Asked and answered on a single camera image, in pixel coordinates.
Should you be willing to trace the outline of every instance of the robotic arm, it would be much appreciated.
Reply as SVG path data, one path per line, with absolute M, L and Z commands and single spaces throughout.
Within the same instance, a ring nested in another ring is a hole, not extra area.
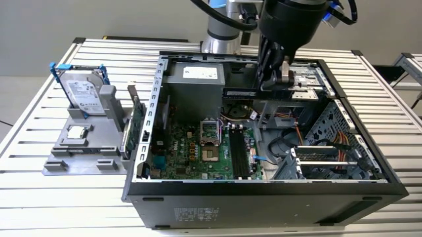
M 351 25 L 358 19 L 354 0 L 349 0 L 353 19 L 343 15 L 339 0 L 210 0 L 211 7 L 203 0 L 191 2 L 210 16 L 203 52 L 239 53 L 239 31 L 259 28 L 257 77 L 262 91 L 278 91 L 294 85 L 290 64 L 299 47 L 311 41 L 321 21 L 335 27 L 339 21 Z

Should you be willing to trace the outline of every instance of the blue clip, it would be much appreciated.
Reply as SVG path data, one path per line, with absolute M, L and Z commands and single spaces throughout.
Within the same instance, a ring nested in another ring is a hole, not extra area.
M 108 74 L 107 74 L 107 68 L 104 67 L 104 64 L 102 64 L 102 65 L 99 66 L 99 69 L 100 69 L 100 71 L 102 71 L 102 73 L 103 73 L 104 84 L 106 84 L 106 85 L 110 85 Z
M 51 73 L 54 75 L 55 81 L 60 83 L 60 78 L 59 78 L 58 72 L 55 71 L 55 65 L 56 65 L 55 62 L 51 62 L 51 65 L 50 65 Z
M 266 158 L 266 157 L 261 157 L 261 156 L 258 156 L 258 155 L 254 155 L 253 157 L 254 157 L 254 159 L 267 160 L 267 158 Z
M 58 69 L 59 70 L 71 70 L 72 69 L 72 65 L 71 64 L 60 64 L 59 66 L 58 66 Z

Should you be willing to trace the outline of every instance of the hard drive label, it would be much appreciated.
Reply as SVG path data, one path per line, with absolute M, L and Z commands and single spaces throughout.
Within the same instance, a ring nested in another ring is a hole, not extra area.
M 98 115 L 104 113 L 95 85 L 90 81 L 68 80 L 72 97 L 82 111 Z

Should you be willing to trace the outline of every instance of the slotted metal surface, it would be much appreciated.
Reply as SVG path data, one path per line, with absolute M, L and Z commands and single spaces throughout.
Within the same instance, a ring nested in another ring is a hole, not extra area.
M 136 83 L 148 100 L 159 51 L 198 52 L 196 43 L 88 39 L 74 44 L 62 63 L 104 63 L 123 106 Z M 254 46 L 243 54 L 257 55 Z M 302 49 L 298 57 L 323 59 L 410 196 L 346 227 L 152 231 L 131 204 L 120 201 L 124 175 L 43 176 L 40 171 L 68 116 L 68 101 L 48 78 L 0 144 L 0 230 L 6 236 L 422 236 L 422 129 L 409 108 L 363 57 L 350 51 Z

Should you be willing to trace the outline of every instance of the power supply label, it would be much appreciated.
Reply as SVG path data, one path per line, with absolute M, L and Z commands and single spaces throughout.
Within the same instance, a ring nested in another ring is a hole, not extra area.
M 95 85 L 90 81 L 80 80 L 67 80 L 66 82 L 80 110 L 90 115 L 104 114 Z
M 192 79 L 218 79 L 217 68 L 184 67 L 183 78 Z
M 176 221 L 217 221 L 217 207 L 178 207 L 174 209 Z

